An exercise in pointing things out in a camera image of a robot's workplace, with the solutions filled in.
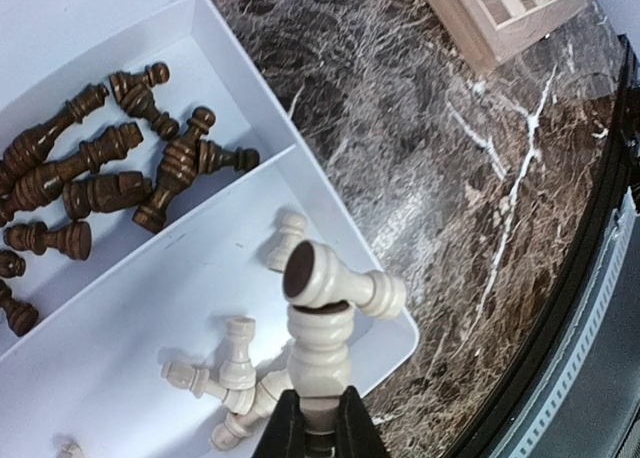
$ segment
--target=marble countertop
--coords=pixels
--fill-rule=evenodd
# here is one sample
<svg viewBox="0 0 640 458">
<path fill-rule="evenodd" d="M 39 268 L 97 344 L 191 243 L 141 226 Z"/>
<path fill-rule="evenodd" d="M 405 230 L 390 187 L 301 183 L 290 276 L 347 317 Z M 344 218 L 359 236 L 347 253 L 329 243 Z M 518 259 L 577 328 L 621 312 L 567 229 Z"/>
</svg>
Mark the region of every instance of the marble countertop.
<svg viewBox="0 0 640 458">
<path fill-rule="evenodd" d="M 367 397 L 394 456 L 440 456 L 515 356 L 572 241 L 621 48 L 591 1 L 478 79 L 425 0 L 214 0 L 421 339 Z"/>
</svg>

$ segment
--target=plastic tray compartment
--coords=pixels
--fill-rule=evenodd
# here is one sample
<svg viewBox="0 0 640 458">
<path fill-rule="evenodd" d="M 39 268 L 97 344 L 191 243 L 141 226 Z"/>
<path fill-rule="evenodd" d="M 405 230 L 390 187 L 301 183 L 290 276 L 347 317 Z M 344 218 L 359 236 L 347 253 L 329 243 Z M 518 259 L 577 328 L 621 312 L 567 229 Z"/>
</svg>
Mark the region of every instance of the plastic tray compartment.
<svg viewBox="0 0 640 458">
<path fill-rule="evenodd" d="M 73 439 L 91 458 L 216 456 L 207 438 L 225 410 L 213 397 L 196 400 L 171 388 L 160 369 L 169 359 L 219 364 L 223 318 L 232 314 L 257 321 L 250 351 L 259 376 L 284 366 L 281 275 L 264 265 L 281 213 L 304 213 L 309 236 L 333 246 L 350 267 L 379 264 L 210 0 L 5 0 L 0 19 L 9 23 L 0 29 L 0 72 L 7 75 L 0 147 L 86 83 L 165 61 L 171 80 L 154 88 L 159 108 L 184 127 L 194 107 L 208 106 L 218 121 L 207 138 L 255 147 L 262 157 L 246 175 L 199 177 L 174 200 L 170 225 L 156 236 L 131 221 L 131 210 L 92 214 L 87 262 L 55 251 L 24 254 L 27 273 L 9 284 L 46 319 L 20 341 L 0 329 L 0 455 L 56 456 Z M 109 98 L 63 133 L 51 158 L 127 121 Z M 144 142 L 102 172 L 155 176 L 164 144 L 137 122 Z M 14 223 L 36 219 L 63 223 L 62 203 L 18 214 Z M 417 338 L 406 312 L 389 322 L 357 315 L 354 385 L 371 390 L 413 352 Z M 226 456 L 249 456 L 256 440 Z"/>
</svg>

